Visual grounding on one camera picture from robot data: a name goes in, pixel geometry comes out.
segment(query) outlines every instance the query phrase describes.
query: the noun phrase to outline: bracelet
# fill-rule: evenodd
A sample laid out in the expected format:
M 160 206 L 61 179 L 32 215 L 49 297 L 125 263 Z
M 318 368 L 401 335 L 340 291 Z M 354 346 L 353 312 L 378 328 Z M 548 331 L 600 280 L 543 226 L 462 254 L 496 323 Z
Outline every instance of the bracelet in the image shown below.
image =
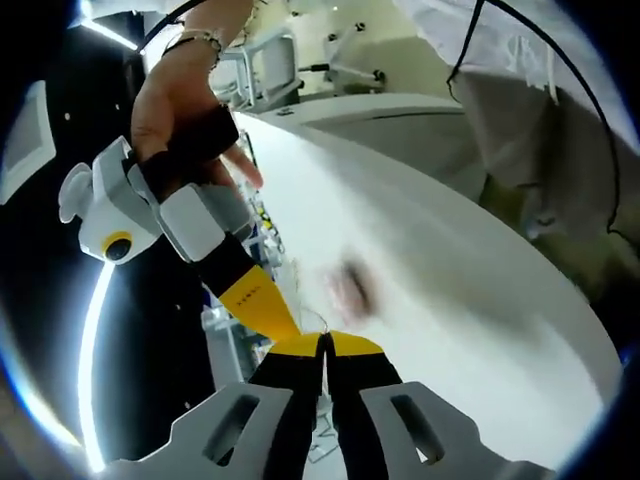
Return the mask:
M 189 43 L 189 42 L 193 42 L 194 40 L 204 40 L 205 42 L 207 42 L 209 45 L 211 45 L 211 48 L 213 48 L 216 52 L 216 61 L 215 64 L 218 63 L 218 59 L 220 57 L 220 53 L 222 52 L 222 50 L 224 50 L 223 46 L 222 46 L 222 39 L 221 39 L 221 32 L 220 31 L 211 31 L 211 30 L 185 30 L 183 32 L 183 35 L 187 34 L 189 35 L 186 38 L 183 38 L 181 40 L 178 40 L 175 44 L 171 45 L 170 47 L 167 47 L 164 51 L 164 53 L 162 54 L 162 56 L 164 57 L 167 53 L 169 53 L 171 50 L 175 50 L 176 48 L 178 48 L 180 45 L 184 45 L 185 43 Z

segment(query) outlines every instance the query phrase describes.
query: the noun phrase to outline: led light strip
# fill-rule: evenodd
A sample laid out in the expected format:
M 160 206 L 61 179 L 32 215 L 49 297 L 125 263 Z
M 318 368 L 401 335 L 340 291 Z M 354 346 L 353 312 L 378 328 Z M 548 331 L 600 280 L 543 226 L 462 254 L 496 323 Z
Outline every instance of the led light strip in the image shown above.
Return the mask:
M 121 45 L 124 45 L 129 50 L 136 50 L 138 46 L 130 40 L 127 40 L 122 35 L 114 32 L 113 30 L 108 29 L 105 26 L 100 25 L 99 23 L 94 22 L 93 20 L 84 20 L 81 25 L 89 30 L 93 30 L 100 35 L 103 35 L 115 42 L 118 42 Z
M 115 269 L 112 263 L 105 263 L 98 278 L 91 303 L 87 310 L 82 332 L 82 345 L 80 346 L 80 361 L 78 366 L 78 404 L 80 408 L 80 428 L 84 438 L 84 447 L 87 454 L 89 468 L 93 472 L 104 470 L 105 464 L 98 443 L 96 426 L 93 418 L 92 404 L 92 370 L 93 350 L 96 344 L 100 311 L 109 288 L 109 281 Z

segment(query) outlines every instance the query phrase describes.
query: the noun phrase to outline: black cable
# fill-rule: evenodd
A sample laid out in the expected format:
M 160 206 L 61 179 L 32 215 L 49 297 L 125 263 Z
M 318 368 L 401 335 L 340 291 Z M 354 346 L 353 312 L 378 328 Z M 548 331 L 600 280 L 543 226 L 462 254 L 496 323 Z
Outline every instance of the black cable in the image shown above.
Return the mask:
M 453 66 L 453 69 L 451 70 L 451 74 L 449 75 L 449 78 L 447 78 L 447 87 L 449 87 L 449 95 L 451 95 L 451 98 L 453 98 L 458 103 L 460 103 L 460 101 L 453 94 L 451 82 L 453 81 L 455 76 L 458 75 L 458 72 L 460 71 L 460 66 L 464 61 L 464 57 L 467 55 L 467 50 L 469 49 L 469 44 L 471 43 L 471 37 L 473 36 L 473 32 L 475 31 L 476 26 L 478 25 L 478 19 L 480 18 L 480 13 L 482 12 L 482 7 L 484 6 L 484 2 L 485 0 L 478 0 L 475 6 L 473 7 L 473 13 L 471 14 L 471 22 L 469 22 L 469 28 L 467 29 L 467 36 L 465 37 L 464 43 L 462 44 L 462 50 L 460 51 L 460 56 L 458 57 L 458 61 L 456 62 L 456 64 Z
M 189 0 L 188 2 L 180 5 L 173 12 L 169 13 L 162 20 L 160 20 L 152 29 L 147 33 L 142 40 L 142 43 L 136 49 L 137 54 L 140 54 L 144 48 L 149 45 L 151 40 L 153 40 L 165 27 L 173 24 L 178 17 L 187 13 L 189 10 L 196 8 L 201 3 L 204 3 L 206 0 Z
M 589 100 L 591 100 L 591 102 L 593 103 L 593 106 L 596 109 L 598 118 L 605 130 L 607 143 L 609 144 L 609 149 L 611 151 L 611 160 L 612 160 L 612 166 L 613 166 L 613 210 L 607 220 L 607 233 L 608 234 L 615 233 L 619 235 L 635 248 L 635 245 L 633 244 L 633 242 L 631 242 L 626 235 L 624 235 L 620 231 L 615 230 L 613 228 L 613 224 L 615 223 L 618 217 L 618 210 L 620 208 L 620 160 L 618 158 L 618 150 L 616 148 L 615 136 L 613 134 L 613 131 L 611 130 L 611 126 L 607 121 L 607 118 L 602 110 L 602 107 L 600 106 L 600 103 L 598 102 L 598 99 L 596 98 L 595 94 L 591 90 L 591 87 L 589 86 L 585 78 L 580 73 L 580 70 L 578 70 L 578 68 L 571 61 L 571 59 L 568 57 L 565 51 L 560 47 L 560 45 L 556 43 L 556 41 L 553 38 L 549 36 L 549 34 L 547 34 L 544 30 L 542 30 L 538 25 L 536 25 L 534 22 L 529 20 L 527 17 L 522 15 L 515 8 L 504 3 L 502 0 L 477 0 L 474 11 L 473 11 L 473 15 L 471 17 L 471 22 L 469 24 L 469 29 L 467 30 L 467 36 L 465 38 L 465 43 L 464 43 L 462 52 L 460 53 L 460 57 L 458 58 L 458 61 L 456 62 L 456 65 L 454 66 L 451 72 L 451 75 L 447 79 L 447 85 L 449 85 L 449 91 L 451 91 L 450 82 L 453 80 L 455 75 L 457 75 L 460 69 L 460 66 L 462 65 L 462 62 L 464 60 L 464 56 L 467 53 L 471 36 L 473 35 L 473 31 L 477 26 L 478 18 L 480 16 L 480 11 L 484 6 L 485 1 L 487 3 L 492 4 L 496 8 L 499 8 L 503 12 L 511 15 L 513 18 L 518 20 L 520 23 L 522 23 L 531 31 L 533 31 L 536 35 L 538 35 L 542 40 L 544 40 L 553 49 L 553 51 L 560 57 L 560 59 L 564 62 L 567 68 L 571 71 L 571 73 L 573 73 L 573 75 L 578 80 L 578 83 L 580 83 L 580 86 L 584 89 L 585 93 L 589 97 Z

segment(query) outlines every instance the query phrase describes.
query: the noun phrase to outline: white chair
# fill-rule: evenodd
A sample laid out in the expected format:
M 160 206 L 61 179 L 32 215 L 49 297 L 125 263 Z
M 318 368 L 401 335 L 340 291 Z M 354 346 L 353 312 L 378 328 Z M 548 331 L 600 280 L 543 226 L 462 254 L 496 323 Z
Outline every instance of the white chair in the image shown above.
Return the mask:
M 286 97 L 303 85 L 293 32 L 281 28 L 228 48 L 209 82 L 218 98 L 236 110 L 257 113 L 288 103 Z

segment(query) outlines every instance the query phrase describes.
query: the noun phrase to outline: finger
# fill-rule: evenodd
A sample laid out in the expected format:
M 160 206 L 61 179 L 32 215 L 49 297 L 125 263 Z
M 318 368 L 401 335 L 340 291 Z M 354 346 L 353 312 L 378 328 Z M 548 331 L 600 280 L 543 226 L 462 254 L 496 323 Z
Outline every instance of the finger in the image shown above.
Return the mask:
M 245 177 L 253 184 L 254 187 L 260 188 L 264 184 L 262 175 L 251 160 L 244 154 L 238 145 L 233 145 L 229 150 L 224 152 L 224 157 L 233 163 Z
M 233 181 L 229 170 L 227 170 L 227 167 L 224 166 L 222 160 L 216 158 L 215 160 L 207 162 L 206 169 L 213 184 L 221 185 L 223 187 L 229 187 L 238 197 L 242 198 L 236 182 Z

